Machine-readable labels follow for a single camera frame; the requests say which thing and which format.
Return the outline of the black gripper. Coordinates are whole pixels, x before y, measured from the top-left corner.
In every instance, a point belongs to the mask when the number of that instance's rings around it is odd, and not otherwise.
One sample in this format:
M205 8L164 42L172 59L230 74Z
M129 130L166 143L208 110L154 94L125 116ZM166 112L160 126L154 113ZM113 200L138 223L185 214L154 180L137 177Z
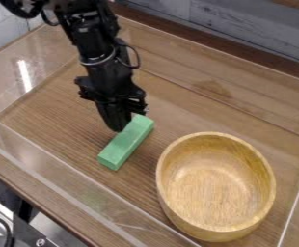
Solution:
M105 125L121 132L130 122L130 114L146 111L145 92L132 81L132 71L138 65L130 63L128 54L102 57L80 57L85 76L74 79L80 98L92 101Z

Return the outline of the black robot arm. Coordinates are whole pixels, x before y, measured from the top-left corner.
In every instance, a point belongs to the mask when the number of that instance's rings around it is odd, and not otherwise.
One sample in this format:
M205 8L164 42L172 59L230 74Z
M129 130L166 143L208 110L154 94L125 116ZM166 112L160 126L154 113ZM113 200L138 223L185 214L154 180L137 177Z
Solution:
M44 18L52 11L58 26L78 51L85 76L74 79L80 98L94 103L100 117L110 130L120 132L130 115L145 113L145 92L132 82L132 72L140 62L132 61L133 48L117 37L117 16L106 0L0 0L17 17Z

